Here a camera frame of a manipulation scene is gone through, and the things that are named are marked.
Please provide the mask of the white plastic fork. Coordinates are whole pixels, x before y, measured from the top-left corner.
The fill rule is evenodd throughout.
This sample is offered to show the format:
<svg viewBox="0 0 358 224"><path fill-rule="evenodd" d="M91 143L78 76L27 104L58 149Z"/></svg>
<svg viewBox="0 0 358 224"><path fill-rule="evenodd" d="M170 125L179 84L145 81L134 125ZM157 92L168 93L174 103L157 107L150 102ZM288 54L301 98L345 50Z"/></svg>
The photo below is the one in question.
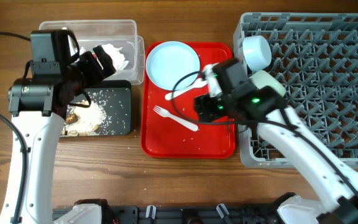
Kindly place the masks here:
<svg viewBox="0 0 358 224"><path fill-rule="evenodd" d="M168 110L166 110L160 106L154 106L153 111L156 112L161 117L170 118L170 119L176 121L177 123L181 124L182 126L188 128L189 130L191 130L193 132L198 130L198 126L196 124L191 123L191 122L189 122L183 118L180 118L178 116L175 116L175 115L171 114Z"/></svg>

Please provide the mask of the food leftovers with rice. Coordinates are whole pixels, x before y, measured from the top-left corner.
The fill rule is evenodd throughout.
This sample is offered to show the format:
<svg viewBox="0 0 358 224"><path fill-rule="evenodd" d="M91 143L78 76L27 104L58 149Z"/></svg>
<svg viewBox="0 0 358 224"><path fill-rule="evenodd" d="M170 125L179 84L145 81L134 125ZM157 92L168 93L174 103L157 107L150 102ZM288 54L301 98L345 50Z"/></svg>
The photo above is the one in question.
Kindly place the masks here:
<svg viewBox="0 0 358 224"><path fill-rule="evenodd" d="M79 106L68 107L61 137L100 135L102 125L107 118L105 109L97 103L89 105L85 100L80 104L88 106L88 108Z"/></svg>

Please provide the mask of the mint green bowl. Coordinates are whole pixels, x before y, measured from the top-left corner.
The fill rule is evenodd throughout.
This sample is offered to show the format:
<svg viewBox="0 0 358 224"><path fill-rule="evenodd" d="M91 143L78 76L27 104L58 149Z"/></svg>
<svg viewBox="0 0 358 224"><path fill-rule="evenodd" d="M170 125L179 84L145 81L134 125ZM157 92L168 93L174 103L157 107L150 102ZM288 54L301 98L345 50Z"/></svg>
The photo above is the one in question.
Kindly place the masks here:
<svg viewBox="0 0 358 224"><path fill-rule="evenodd" d="M258 89L261 90L262 88L269 86L273 88L281 97L285 96L285 87L266 71L259 70L249 78Z"/></svg>

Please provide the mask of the light blue plate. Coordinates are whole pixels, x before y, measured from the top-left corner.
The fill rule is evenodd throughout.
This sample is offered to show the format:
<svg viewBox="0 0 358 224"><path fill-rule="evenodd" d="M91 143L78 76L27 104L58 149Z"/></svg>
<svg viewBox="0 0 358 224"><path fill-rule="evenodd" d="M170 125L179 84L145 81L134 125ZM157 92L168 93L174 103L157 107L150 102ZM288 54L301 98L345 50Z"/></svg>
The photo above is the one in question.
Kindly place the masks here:
<svg viewBox="0 0 358 224"><path fill-rule="evenodd" d="M168 41L154 47L146 58L145 70L151 82L157 87L172 91L185 75L201 68L200 60L189 45Z"/></svg>

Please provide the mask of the light blue bowl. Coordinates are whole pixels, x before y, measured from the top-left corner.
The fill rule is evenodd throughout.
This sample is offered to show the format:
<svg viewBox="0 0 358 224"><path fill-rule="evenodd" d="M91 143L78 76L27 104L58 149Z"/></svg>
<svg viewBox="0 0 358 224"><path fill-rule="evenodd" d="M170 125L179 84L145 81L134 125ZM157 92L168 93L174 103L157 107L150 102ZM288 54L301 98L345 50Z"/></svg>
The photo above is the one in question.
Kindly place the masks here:
<svg viewBox="0 0 358 224"><path fill-rule="evenodd" d="M242 50L247 66L258 72L268 67L272 61L272 52L266 38L261 35L245 37Z"/></svg>

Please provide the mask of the small white napkin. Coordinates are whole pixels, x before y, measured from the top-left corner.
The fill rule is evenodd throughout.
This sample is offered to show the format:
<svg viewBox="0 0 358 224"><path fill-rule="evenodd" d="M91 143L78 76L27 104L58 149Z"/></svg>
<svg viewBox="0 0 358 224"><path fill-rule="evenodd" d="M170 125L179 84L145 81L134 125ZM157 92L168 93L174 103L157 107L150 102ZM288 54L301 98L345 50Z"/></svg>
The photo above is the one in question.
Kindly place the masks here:
<svg viewBox="0 0 358 224"><path fill-rule="evenodd" d="M80 51L79 51L79 54L82 55L83 53L86 52L86 49L84 47L81 47Z"/></svg>

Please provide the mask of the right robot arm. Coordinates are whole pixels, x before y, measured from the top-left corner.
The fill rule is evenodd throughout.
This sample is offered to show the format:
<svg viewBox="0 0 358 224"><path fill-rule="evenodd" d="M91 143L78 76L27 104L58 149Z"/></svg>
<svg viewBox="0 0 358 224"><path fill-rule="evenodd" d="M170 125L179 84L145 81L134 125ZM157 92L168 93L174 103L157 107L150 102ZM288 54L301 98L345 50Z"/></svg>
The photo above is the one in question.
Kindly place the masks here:
<svg viewBox="0 0 358 224"><path fill-rule="evenodd" d="M236 99L233 94L195 98L200 121L216 124L223 116L255 127L308 181L317 201L284 195L275 209L283 223L358 223L358 172L336 157L302 122L273 88L264 87Z"/></svg>

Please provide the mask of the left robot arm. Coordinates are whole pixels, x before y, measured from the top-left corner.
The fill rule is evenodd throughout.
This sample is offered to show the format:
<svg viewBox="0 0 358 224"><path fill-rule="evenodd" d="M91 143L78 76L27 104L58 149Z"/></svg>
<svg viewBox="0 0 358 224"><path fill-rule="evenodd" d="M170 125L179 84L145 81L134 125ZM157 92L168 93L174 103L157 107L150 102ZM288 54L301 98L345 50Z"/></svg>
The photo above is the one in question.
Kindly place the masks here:
<svg viewBox="0 0 358 224"><path fill-rule="evenodd" d="M114 74L105 46L82 54L33 58L25 67L32 78L9 90L12 158L0 223L52 223L55 154L67 106L90 86Z"/></svg>

